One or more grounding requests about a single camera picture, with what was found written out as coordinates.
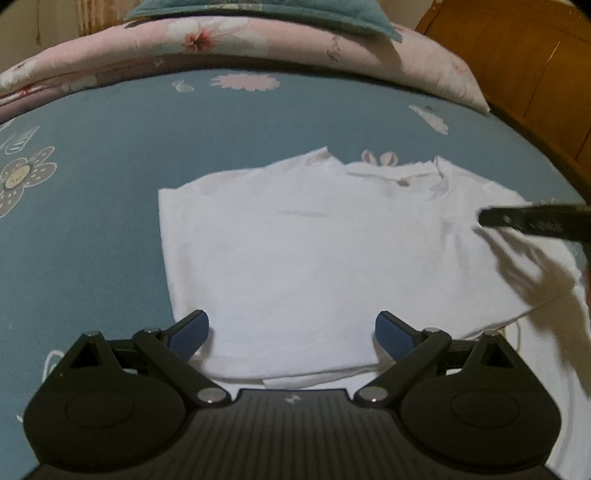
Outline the wooden headboard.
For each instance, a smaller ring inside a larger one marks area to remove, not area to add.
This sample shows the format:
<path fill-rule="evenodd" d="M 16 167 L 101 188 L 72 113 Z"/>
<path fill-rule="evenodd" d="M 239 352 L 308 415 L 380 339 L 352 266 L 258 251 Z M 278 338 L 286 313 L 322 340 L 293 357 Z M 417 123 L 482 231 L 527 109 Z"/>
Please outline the wooden headboard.
<path fill-rule="evenodd" d="M 435 1 L 417 31 L 462 57 L 487 101 L 590 186 L 590 21 L 559 1 Z"/>

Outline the teal pillow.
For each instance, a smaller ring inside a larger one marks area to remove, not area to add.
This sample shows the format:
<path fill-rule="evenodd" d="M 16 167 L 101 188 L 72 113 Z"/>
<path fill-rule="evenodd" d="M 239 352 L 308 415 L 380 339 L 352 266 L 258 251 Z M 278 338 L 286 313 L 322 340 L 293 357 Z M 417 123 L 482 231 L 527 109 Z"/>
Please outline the teal pillow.
<path fill-rule="evenodd" d="M 142 1 L 124 19 L 159 19 L 189 15 L 243 15 L 320 26 L 355 35 L 403 41 L 376 1 L 259 0 L 259 1 Z"/>

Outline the teal floral bed sheet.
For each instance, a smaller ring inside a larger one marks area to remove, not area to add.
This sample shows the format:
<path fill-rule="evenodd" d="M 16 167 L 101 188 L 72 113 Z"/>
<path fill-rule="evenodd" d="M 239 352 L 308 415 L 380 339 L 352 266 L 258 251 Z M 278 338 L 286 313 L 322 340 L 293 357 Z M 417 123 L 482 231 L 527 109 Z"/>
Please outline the teal floral bed sheet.
<path fill-rule="evenodd" d="M 55 172 L 1 221 L 1 475 L 36 463 L 21 415 L 45 368 L 84 331 L 126 338 L 172 320 L 157 193 L 206 174 L 327 147 L 403 162 L 442 156 L 534 202 L 580 195 L 493 115 L 353 76 L 263 73 L 266 90 L 195 70 L 74 93 L 1 128 L 1 161 L 23 173 L 51 148 Z"/>

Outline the pink floral folded quilt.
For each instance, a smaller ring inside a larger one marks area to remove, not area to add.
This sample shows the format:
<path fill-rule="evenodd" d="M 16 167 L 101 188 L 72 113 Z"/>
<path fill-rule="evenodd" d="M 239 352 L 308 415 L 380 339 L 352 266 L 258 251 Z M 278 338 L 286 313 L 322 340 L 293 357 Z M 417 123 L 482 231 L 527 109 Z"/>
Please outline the pink floral folded quilt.
<path fill-rule="evenodd" d="M 50 47 L 1 75 L 1 119 L 126 80 L 200 68 L 298 66 L 411 87 L 486 112 L 468 64 L 402 25 L 401 38 L 351 35 L 287 21 L 188 16 L 129 22 Z"/>

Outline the white long-sleeve shirt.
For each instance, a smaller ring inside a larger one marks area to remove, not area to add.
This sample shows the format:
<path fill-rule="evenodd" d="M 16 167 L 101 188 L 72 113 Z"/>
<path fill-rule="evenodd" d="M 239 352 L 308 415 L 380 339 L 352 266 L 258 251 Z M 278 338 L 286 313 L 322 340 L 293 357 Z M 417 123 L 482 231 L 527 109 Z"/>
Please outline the white long-sleeve shirt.
<path fill-rule="evenodd" d="M 326 149 L 215 173 L 158 193 L 172 312 L 211 337 L 191 363 L 233 384 L 298 389 L 388 366 L 374 335 L 390 311 L 460 339 L 503 329 L 555 396 L 551 465 L 590 475 L 590 315 L 570 249 L 484 229 L 520 206 L 500 184 L 436 158 L 345 164 Z"/>

